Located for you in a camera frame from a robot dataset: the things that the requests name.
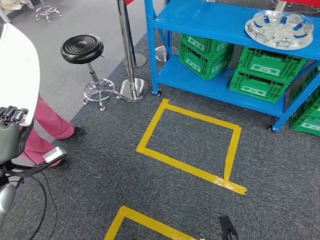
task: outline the yellow floor tape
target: yellow floor tape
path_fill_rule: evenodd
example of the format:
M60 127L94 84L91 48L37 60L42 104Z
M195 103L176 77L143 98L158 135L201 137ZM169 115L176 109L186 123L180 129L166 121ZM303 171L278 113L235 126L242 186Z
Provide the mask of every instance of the yellow floor tape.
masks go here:
M152 132L155 130L159 119L162 117L162 113L165 110L171 110L176 113L183 114L191 118L195 118L211 124L219 125L224 128L228 128L232 130L231 140L229 142L228 151L224 162L224 171L223 178L216 176L209 172L201 170L196 167L193 167L184 162L181 162L172 157L164 155L160 152L152 150L147 148L146 145L148 141L152 136ZM169 104L169 100L164 98L158 108L156 110L153 118L149 124L148 128L140 141L139 145L137 147L137 152L144 154L151 158L156 159L163 163L171 165L184 172L192 174L198 178L205 179L211 183L217 184L221 187L224 187L238 194L245 195L247 189L244 186L241 186L234 182L229 181L231 171L232 169L233 161L235 159L235 153L237 151L238 143L239 142L240 134L242 133L242 128L238 125L223 121L211 116L206 116L197 112L193 112L181 107L174 106Z
M141 214L137 211L132 210L126 206L120 207L120 209L118 211L118 213L115 215L114 220L109 228L108 232L104 237L104 240L115 239L115 235L118 233L125 218L132 220L134 222L143 225L144 227L153 230L159 234L162 234L165 237L173 240L196 240L195 238L193 238L192 236L184 234L171 226L163 224L162 222Z

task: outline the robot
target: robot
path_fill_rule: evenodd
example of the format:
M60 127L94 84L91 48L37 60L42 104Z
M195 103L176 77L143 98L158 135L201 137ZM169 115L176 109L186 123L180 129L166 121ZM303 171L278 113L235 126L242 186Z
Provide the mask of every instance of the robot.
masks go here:
M35 46L16 27L0 23L0 229L16 196L8 177L28 178L66 155L60 147L45 154L32 167L14 164L33 128L40 87L40 66Z

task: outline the white robot shell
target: white robot shell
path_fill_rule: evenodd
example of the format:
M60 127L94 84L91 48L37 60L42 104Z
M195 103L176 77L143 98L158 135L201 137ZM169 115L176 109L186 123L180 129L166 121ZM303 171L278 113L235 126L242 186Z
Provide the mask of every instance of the white robot shell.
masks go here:
M10 23L0 28L0 107L27 109L28 114L20 125L29 126L40 88L37 50L28 37Z

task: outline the stanchion base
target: stanchion base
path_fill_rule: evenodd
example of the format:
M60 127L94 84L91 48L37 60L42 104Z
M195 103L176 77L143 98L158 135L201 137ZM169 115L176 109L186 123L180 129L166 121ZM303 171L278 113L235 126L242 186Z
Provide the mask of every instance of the stanchion base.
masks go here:
M134 92L130 89L130 82L128 79L123 81L118 88L121 99L126 102L137 102L142 100L148 91L148 85L144 80L140 78L134 78Z
M178 55L178 50L175 47L171 47L171 53ZM166 48L165 46L158 46L155 48L155 59L158 63L165 64L167 62Z
M134 59L132 59L132 67L133 69L138 69L141 68L142 66L145 65L147 62L147 59L141 54L136 53L135 55L135 62ZM123 64L125 66L127 66L127 60L125 58L123 59Z

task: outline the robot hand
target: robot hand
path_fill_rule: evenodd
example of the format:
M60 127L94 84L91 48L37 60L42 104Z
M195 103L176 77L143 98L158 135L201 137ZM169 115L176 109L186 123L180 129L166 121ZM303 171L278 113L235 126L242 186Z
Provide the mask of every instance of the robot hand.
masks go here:
M25 150L34 124L32 121L29 126L20 127L27 113L28 110L13 106L0 108L0 164L17 158Z

